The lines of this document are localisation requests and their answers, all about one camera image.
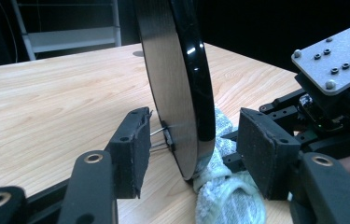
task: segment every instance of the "light wood tabletop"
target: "light wood tabletop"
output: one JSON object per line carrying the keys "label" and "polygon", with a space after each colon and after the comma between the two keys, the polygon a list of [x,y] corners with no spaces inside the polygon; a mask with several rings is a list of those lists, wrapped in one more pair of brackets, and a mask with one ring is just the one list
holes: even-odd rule
{"label": "light wood tabletop", "polygon": [[[126,114],[155,110],[140,44],[0,66],[0,187],[27,196],[71,174],[82,153],[105,148]],[[239,109],[298,89],[295,74],[206,45],[215,104]],[[156,113],[151,131],[160,128]],[[163,142],[154,135],[152,145]],[[141,199],[119,200],[120,223],[193,223],[197,195],[167,149],[151,153]],[[291,223],[287,202],[265,202],[267,223]]]}

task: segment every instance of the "towel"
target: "towel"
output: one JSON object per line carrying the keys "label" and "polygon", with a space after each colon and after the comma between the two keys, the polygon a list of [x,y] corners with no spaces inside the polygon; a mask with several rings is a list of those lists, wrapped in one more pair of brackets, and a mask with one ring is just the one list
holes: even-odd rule
{"label": "towel", "polygon": [[265,223],[265,208],[259,190],[248,171],[233,174],[222,157],[236,152],[236,143],[220,136],[233,132],[231,122],[218,109],[213,156],[200,176],[194,178],[198,193],[195,219],[208,223]]}

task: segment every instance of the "metal prong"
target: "metal prong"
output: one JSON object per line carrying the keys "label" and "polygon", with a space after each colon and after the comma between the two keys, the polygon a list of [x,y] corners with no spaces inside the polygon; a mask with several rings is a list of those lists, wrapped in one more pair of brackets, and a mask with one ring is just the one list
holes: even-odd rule
{"label": "metal prong", "polygon": [[161,129],[158,129],[157,131],[155,131],[154,133],[151,133],[150,136],[156,134],[156,133],[159,133],[159,132],[162,132],[163,130],[165,130],[166,128],[161,128]]}

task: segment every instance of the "silver metal plate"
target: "silver metal plate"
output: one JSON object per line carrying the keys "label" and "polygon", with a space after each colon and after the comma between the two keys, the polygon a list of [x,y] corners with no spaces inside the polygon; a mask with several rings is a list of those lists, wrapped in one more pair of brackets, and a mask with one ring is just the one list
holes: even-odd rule
{"label": "silver metal plate", "polygon": [[296,50],[291,59],[324,94],[346,90],[350,87],[350,28]]}

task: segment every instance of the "folded towel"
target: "folded towel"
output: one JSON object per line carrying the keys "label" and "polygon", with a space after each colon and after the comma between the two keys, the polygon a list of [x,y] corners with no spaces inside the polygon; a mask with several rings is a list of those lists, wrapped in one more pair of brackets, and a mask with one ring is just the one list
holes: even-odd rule
{"label": "folded towel", "polygon": [[194,178],[198,193],[196,223],[265,223],[259,190],[247,171],[233,174],[222,157],[236,152],[236,143],[220,136],[233,132],[231,122],[216,108],[216,144],[212,159]]}

